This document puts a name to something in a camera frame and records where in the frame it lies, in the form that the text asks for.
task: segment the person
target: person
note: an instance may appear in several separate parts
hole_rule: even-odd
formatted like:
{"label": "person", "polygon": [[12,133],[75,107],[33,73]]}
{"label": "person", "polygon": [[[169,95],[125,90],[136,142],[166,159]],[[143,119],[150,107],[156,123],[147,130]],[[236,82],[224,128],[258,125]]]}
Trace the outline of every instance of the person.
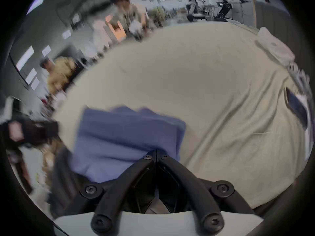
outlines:
{"label": "person", "polygon": [[117,7],[117,12],[114,14],[109,23],[118,28],[119,21],[124,30],[127,30],[133,20],[141,23],[144,29],[147,28],[147,13],[143,6],[131,3],[130,0],[110,0]]}
{"label": "person", "polygon": [[47,87],[52,95],[69,83],[69,77],[76,70],[76,63],[72,58],[59,57],[55,64],[49,59],[44,59],[40,66],[49,72]]}

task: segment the smartphone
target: smartphone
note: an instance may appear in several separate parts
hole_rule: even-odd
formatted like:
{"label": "smartphone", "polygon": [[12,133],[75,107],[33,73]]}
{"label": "smartphone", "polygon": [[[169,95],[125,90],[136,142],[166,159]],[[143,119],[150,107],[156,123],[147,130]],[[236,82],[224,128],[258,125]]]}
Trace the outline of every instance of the smartphone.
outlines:
{"label": "smartphone", "polygon": [[284,89],[284,100],[287,107],[297,116],[301,121],[304,129],[307,128],[307,112],[302,103],[298,100],[293,92],[287,87]]}

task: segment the beige tablecloth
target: beige tablecloth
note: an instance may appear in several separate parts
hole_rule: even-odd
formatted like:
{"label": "beige tablecloth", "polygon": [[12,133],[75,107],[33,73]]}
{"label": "beige tablecloth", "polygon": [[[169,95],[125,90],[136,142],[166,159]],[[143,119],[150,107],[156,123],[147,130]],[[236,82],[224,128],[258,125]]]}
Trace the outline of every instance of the beige tablecloth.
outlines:
{"label": "beige tablecloth", "polygon": [[146,106],[187,123],[181,163],[197,177],[230,181],[251,207],[269,201],[303,170],[304,132],[284,102],[284,87],[296,86],[256,39],[237,25],[206,22],[115,47],[55,114],[62,140],[73,149],[85,105]]}

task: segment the folded blue towel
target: folded blue towel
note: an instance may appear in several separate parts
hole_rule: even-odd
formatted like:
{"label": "folded blue towel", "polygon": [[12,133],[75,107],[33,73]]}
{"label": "folded blue towel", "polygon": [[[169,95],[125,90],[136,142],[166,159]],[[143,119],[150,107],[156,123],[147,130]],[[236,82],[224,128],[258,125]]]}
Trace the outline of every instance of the folded blue towel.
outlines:
{"label": "folded blue towel", "polygon": [[159,149],[179,161],[186,124],[148,108],[123,106],[111,112],[86,108],[69,158],[70,168],[90,181],[115,179],[149,151]]}

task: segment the screw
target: screw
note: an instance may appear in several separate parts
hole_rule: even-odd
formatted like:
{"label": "screw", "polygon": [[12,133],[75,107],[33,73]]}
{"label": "screw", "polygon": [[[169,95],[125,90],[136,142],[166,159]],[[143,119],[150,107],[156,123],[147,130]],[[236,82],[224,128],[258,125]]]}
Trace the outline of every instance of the screw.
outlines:
{"label": "screw", "polygon": [[112,229],[112,221],[104,215],[96,215],[92,218],[91,227],[97,234],[107,233]]}
{"label": "screw", "polygon": [[229,190],[229,187],[225,184],[219,184],[217,189],[222,193],[226,193]]}
{"label": "screw", "polygon": [[145,155],[145,156],[143,157],[143,159],[145,159],[145,160],[151,160],[151,159],[152,159],[152,156],[151,156],[151,155]]}
{"label": "screw", "polygon": [[211,224],[212,225],[218,225],[218,223],[219,223],[219,220],[217,219],[217,218],[214,218],[213,220],[211,220]]}
{"label": "screw", "polygon": [[203,222],[204,229],[209,233],[217,233],[224,226],[224,222],[220,215],[213,214],[205,218]]}
{"label": "screw", "polygon": [[97,188],[93,185],[90,185],[86,187],[85,192],[88,194],[94,194],[96,192]]}

